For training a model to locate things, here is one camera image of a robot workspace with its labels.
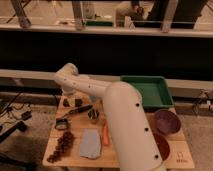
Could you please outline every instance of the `plastic tray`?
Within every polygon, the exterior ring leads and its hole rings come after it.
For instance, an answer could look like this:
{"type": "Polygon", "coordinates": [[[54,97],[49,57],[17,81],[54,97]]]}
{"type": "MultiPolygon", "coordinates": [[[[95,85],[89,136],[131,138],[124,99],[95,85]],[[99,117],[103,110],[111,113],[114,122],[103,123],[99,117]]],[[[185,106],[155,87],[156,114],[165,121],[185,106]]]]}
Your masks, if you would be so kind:
{"type": "Polygon", "coordinates": [[[111,21],[87,21],[86,26],[113,26],[111,21]]]}
{"type": "Polygon", "coordinates": [[[144,108],[170,108],[174,106],[164,77],[123,75],[121,81],[130,83],[141,93],[144,108]]]}

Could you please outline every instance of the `gray floor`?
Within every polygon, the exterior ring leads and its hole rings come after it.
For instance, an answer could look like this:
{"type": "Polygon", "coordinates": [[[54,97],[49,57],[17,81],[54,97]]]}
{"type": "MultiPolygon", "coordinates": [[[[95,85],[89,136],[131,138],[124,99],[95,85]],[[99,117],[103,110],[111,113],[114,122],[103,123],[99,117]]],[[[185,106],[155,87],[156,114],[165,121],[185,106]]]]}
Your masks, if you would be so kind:
{"type": "MultiPolygon", "coordinates": [[[[0,93],[0,98],[11,99],[9,93],[0,93]]],[[[22,94],[15,104],[20,107],[23,102],[31,102],[30,108],[33,117],[26,121],[29,126],[24,133],[16,131],[12,136],[0,144],[0,152],[10,157],[24,160],[36,161],[38,171],[60,171],[61,168],[52,168],[42,166],[42,159],[47,145],[51,125],[54,123],[54,115],[57,110],[56,101],[52,95],[33,95],[22,94]]],[[[16,115],[28,110],[28,106],[22,111],[16,111],[16,115]]],[[[213,113],[202,108],[199,116],[192,111],[192,104],[178,102],[176,111],[182,122],[182,128],[186,136],[193,160],[195,162],[195,171],[213,170],[213,113]]],[[[22,171],[24,169],[12,167],[6,164],[0,165],[0,171],[22,171]]],[[[91,169],[74,169],[71,171],[89,171],[91,169]]]]}
{"type": "MultiPolygon", "coordinates": [[[[94,11],[100,16],[110,15],[111,20],[115,20],[115,8],[120,1],[94,2],[94,11]]],[[[34,25],[56,25],[59,20],[72,20],[73,10],[69,1],[47,2],[33,0],[25,7],[25,12],[34,25]]],[[[9,0],[0,1],[0,24],[5,23],[12,15],[14,10],[9,0]]],[[[14,18],[11,24],[17,24],[14,18]]],[[[202,11],[201,17],[197,20],[194,29],[213,30],[213,1],[209,0],[202,11]]]]}

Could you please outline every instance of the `bowl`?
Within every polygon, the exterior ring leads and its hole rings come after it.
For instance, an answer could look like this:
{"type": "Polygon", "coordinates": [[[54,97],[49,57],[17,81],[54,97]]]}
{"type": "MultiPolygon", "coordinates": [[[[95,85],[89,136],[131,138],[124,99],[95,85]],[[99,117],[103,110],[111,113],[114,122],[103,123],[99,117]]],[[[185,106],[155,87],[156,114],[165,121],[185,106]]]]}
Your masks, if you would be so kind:
{"type": "Polygon", "coordinates": [[[178,116],[167,109],[160,109],[154,113],[156,128],[163,134],[177,133],[181,128],[178,116]]]}
{"type": "Polygon", "coordinates": [[[155,142],[158,146],[161,158],[164,161],[169,157],[169,154],[170,154],[169,144],[163,136],[156,134],[156,133],[154,133],[153,135],[155,138],[155,142]]]}

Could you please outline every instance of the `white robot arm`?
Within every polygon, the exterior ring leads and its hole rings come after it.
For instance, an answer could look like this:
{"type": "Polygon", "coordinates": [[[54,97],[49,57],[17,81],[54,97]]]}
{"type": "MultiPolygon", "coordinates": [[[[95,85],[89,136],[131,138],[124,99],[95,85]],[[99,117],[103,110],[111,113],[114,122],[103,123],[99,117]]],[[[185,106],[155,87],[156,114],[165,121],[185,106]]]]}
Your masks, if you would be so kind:
{"type": "Polygon", "coordinates": [[[165,171],[136,89],[125,82],[93,80],[76,73],[73,64],[66,64],[56,72],[55,81],[62,89],[102,98],[121,171],[165,171]]]}

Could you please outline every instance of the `wooden tabletop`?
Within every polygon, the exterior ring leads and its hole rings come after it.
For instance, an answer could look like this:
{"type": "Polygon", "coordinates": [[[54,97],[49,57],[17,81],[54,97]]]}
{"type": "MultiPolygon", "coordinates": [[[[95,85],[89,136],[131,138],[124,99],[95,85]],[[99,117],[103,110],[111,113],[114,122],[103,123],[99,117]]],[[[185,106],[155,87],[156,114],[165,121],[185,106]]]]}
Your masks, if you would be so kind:
{"type": "MultiPolygon", "coordinates": [[[[73,109],[72,107],[63,106],[64,98],[65,98],[64,96],[61,97],[60,104],[56,113],[56,118],[64,115],[70,109],[73,109]]],[[[87,95],[80,92],[75,93],[75,95],[69,98],[68,101],[71,101],[70,99],[73,99],[73,98],[83,99],[84,105],[88,105],[92,103],[90,98],[87,95]]],[[[45,155],[43,158],[44,166],[95,167],[95,168],[118,168],[119,167],[119,163],[116,157],[116,153],[115,153],[110,135],[109,135],[110,145],[102,146],[101,157],[99,157],[98,159],[91,160],[91,159],[81,157],[79,155],[80,142],[81,142],[84,129],[94,128],[98,130],[100,135],[102,135],[102,127],[105,122],[105,116],[104,116],[101,101],[97,100],[95,103],[93,103],[93,106],[94,106],[93,108],[97,109],[100,112],[99,121],[96,124],[92,124],[87,115],[88,111],[69,117],[69,123],[71,125],[70,131],[73,133],[75,137],[73,147],[66,156],[62,157],[60,161],[57,161],[55,163],[49,163],[47,161],[47,158],[49,157],[50,154],[53,153],[53,151],[55,150],[55,146],[57,145],[57,139],[63,134],[63,131],[56,130],[54,128],[55,125],[53,125],[50,136],[49,136],[45,155]]],[[[149,112],[149,113],[146,113],[146,115],[148,117],[152,131],[160,134],[160,132],[158,132],[158,130],[154,127],[153,113],[149,112]]],[[[194,163],[193,163],[187,142],[185,141],[185,136],[183,134],[182,129],[176,134],[171,134],[164,137],[166,138],[170,146],[170,155],[164,161],[165,166],[168,169],[194,168],[194,163]]]]}

